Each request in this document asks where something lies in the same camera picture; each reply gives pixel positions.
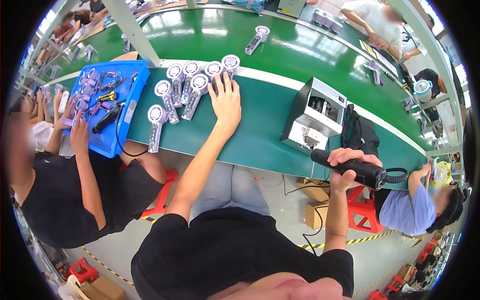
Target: blue plastic tray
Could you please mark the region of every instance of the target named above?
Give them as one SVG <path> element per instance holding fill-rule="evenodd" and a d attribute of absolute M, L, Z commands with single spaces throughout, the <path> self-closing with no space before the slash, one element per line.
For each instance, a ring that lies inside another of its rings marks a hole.
<path fill-rule="evenodd" d="M 109 72 L 109 71 L 120 71 L 120 76 L 126 80 L 122 84 L 120 84 L 117 88 L 114 89 L 115 92 L 119 94 L 117 101 L 126 99 L 124 101 L 125 106 L 121 112 L 119 122 L 118 122 L 118 137 L 121 146 L 125 145 L 125 140 L 127 138 L 128 128 L 130 127 L 130 122 L 132 120 L 132 115 L 135 110 L 136 104 L 138 99 L 140 98 L 140 94 L 147 82 L 148 77 L 150 76 L 150 71 L 147 70 L 147 62 L 145 60 L 121 60 L 121 61 L 108 61 L 108 62 L 101 62 L 96 64 L 91 64 L 84 66 L 82 71 L 80 72 L 80 76 L 82 76 L 83 72 L 88 72 L 92 68 L 95 70 L 102 72 Z M 127 85 L 129 85 L 131 76 L 138 72 L 138 75 L 133 82 L 132 88 L 130 91 L 128 90 Z M 75 85 L 70 93 L 72 95 L 75 91 L 80 90 L 80 85 L 78 81 L 80 76 L 77 78 Z M 115 78 L 105 77 L 102 83 L 106 85 L 109 81 L 117 80 Z M 101 96 L 109 93 L 109 91 L 100 92 L 98 91 L 96 95 L 90 96 L 90 101 L 88 102 L 88 106 L 92 107 L 96 99 Z M 121 149 L 118 146 L 117 139 L 115 137 L 115 121 L 110 123 L 107 127 L 105 127 L 102 131 L 97 134 L 92 134 L 92 127 L 97 124 L 99 120 L 101 120 L 107 114 L 106 111 L 100 109 L 95 115 L 91 118 L 86 115 L 85 119 L 88 122 L 88 131 L 90 132 L 90 141 L 88 147 L 95 152 L 100 153 L 106 157 L 112 158 L 117 154 L 121 154 Z M 70 135 L 70 130 L 64 130 L 67 135 Z"/>

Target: black power drill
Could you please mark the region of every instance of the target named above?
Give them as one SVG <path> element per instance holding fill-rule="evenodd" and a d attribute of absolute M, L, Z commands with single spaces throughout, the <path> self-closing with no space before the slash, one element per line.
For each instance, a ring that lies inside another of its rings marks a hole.
<path fill-rule="evenodd" d="M 355 181 L 375 191 L 381 189 L 385 183 L 400 183 L 404 182 L 408 178 L 408 171 L 404 168 L 384 169 L 372 163 L 364 162 L 360 159 L 351 159 L 347 162 L 332 167 L 327 161 L 329 156 L 329 151 L 321 149 L 313 149 L 312 153 L 310 154 L 312 161 L 340 174 L 345 173 L 347 170 L 354 170 L 355 173 L 357 173 Z M 387 172 L 395 171 L 403 172 L 404 174 L 400 176 L 390 176 L 387 174 Z"/>

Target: yellow fan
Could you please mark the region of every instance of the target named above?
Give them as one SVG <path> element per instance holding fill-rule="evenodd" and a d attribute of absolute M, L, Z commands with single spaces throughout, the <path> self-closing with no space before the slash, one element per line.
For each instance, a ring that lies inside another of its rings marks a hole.
<path fill-rule="evenodd" d="M 452 171 L 450 163 L 440 161 L 437 163 L 437 176 L 432 182 L 432 185 L 435 184 L 449 184 L 452 180 Z"/>

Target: light blue jeans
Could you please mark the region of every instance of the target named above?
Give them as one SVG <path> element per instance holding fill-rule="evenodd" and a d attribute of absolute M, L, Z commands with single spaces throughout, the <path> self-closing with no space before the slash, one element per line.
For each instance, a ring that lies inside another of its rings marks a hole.
<path fill-rule="evenodd" d="M 270 215 L 268 204 L 250 172 L 240 166 L 216 162 L 192 208 L 192 218 L 226 207 L 241 207 L 263 216 Z"/>

